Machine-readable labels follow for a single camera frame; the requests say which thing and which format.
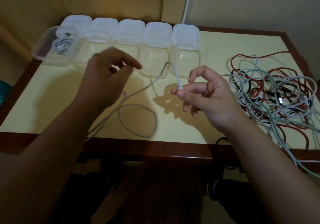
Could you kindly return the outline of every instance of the forearm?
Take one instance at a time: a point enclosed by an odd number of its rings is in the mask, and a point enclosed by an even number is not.
[[[18,156],[2,183],[2,217],[47,220],[99,113],[73,102]]]
[[[317,186],[255,123],[242,119],[239,127],[226,132],[226,136],[273,220],[318,223],[320,194]],[[301,205],[302,200],[307,200],[304,201],[307,204]]]

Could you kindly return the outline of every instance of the open container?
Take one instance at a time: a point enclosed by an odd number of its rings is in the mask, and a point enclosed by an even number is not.
[[[200,66],[200,31],[193,25],[177,24],[172,30],[172,42],[170,61],[179,77],[188,78],[190,71]]]
[[[84,32],[86,31],[87,27],[90,25],[92,18],[90,16],[85,15],[70,15],[67,16],[60,27],[58,28],[56,35],[57,37],[61,38],[65,35],[65,33],[69,32],[68,28],[72,27],[78,31],[79,38],[84,37]]]
[[[59,38],[56,35],[58,29],[67,32]],[[70,59],[78,53],[80,46],[80,38],[75,28],[57,26],[44,32],[33,46],[31,54],[45,65],[69,66]]]
[[[143,68],[138,73],[145,77],[157,78],[170,58],[172,27],[170,24],[150,22],[143,32],[138,61]],[[168,66],[160,78],[168,76]]]
[[[146,24],[140,20],[122,20],[114,33],[112,46],[137,59],[145,27]]]
[[[72,65],[85,70],[88,60],[110,46],[111,38],[118,26],[118,21],[113,18],[96,18],[83,33],[84,39],[78,55],[73,58]]]

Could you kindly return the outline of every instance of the person's left hand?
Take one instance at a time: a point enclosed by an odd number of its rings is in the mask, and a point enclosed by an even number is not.
[[[142,65],[127,53],[110,47],[94,54],[80,84],[75,101],[101,110],[113,105],[121,96],[133,69]]]

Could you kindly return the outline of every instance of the shoe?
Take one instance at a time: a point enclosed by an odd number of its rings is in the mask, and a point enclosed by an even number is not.
[[[114,160],[114,159],[107,159],[102,158],[101,159],[101,166],[100,171],[101,173],[106,177],[107,179],[107,196],[110,195],[110,193],[113,191],[114,185],[115,185],[115,179],[118,173],[119,166],[121,164],[121,161]]]
[[[212,164],[207,165],[205,169],[205,176],[207,176],[207,195],[213,201],[216,200],[214,197],[214,186],[215,184],[223,179],[224,165],[220,161],[215,160]]]

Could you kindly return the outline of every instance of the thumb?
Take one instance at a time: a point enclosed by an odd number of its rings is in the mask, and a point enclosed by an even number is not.
[[[196,94],[196,93],[188,92],[185,89],[178,90],[177,96],[181,100],[201,109],[202,111],[204,111],[210,105],[209,98],[202,97],[201,95]]]
[[[125,86],[125,84],[127,83],[127,80],[131,76],[133,70],[134,69],[132,66],[125,65],[113,76],[116,78],[118,83],[120,83],[122,86]]]

